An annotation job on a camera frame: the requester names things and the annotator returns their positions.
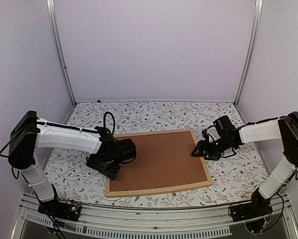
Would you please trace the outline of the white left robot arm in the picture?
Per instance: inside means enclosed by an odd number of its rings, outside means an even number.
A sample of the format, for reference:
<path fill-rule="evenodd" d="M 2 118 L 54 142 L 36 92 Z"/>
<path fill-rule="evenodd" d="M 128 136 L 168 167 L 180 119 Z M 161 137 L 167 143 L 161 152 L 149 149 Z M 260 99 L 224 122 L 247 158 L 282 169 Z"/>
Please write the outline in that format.
<path fill-rule="evenodd" d="M 63 212 L 63 204 L 55 199 L 52 184 L 37 161 L 41 149 L 68 149 L 88 153 L 92 166 L 119 160 L 122 148 L 109 129 L 86 128 L 55 123 L 39 118 L 36 111 L 27 111 L 10 133 L 10 140 L 0 150 L 10 166 L 19 170 L 28 185 L 44 202 L 44 208 L 53 216 Z"/>

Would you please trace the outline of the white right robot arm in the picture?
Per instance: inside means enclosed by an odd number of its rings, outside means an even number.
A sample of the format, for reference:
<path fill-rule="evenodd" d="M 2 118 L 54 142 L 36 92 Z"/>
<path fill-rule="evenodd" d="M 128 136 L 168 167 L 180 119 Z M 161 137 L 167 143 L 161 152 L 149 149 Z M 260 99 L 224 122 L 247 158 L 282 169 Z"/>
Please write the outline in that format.
<path fill-rule="evenodd" d="M 271 198 L 298 169 L 297 111 L 287 116 L 249 122 L 240 127 L 235 127 L 228 116 L 222 116 L 213 122 L 212 127 L 216 129 L 219 139 L 213 139 L 207 129 L 204 129 L 204 139 L 196 144 L 191 152 L 192 156 L 219 160 L 227 150 L 236 155 L 237 148 L 244 144 L 277 139 L 282 141 L 282 159 L 267 180 L 254 192 L 254 197 L 265 200 Z"/>

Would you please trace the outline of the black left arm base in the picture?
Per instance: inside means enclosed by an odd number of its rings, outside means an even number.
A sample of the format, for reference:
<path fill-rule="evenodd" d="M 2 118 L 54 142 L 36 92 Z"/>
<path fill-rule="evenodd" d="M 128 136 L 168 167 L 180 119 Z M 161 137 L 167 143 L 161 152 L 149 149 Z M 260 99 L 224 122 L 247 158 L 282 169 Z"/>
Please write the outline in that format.
<path fill-rule="evenodd" d="M 48 202 L 39 201 L 38 212 L 50 217 L 77 222 L 81 213 L 81 204 L 74 200 L 66 202 L 61 202 L 58 199 Z"/>

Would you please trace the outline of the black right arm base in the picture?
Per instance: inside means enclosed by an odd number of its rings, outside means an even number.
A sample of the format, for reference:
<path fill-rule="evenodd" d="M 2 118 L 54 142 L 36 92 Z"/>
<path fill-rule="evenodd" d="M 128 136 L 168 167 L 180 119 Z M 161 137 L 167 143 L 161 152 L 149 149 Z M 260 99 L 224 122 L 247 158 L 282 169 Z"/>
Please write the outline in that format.
<path fill-rule="evenodd" d="M 252 193 L 250 203 L 231 205 L 228 208 L 228 214 L 234 222 L 253 219 L 271 214 L 272 212 L 271 199 L 265 199 L 260 194 L 259 189 Z"/>

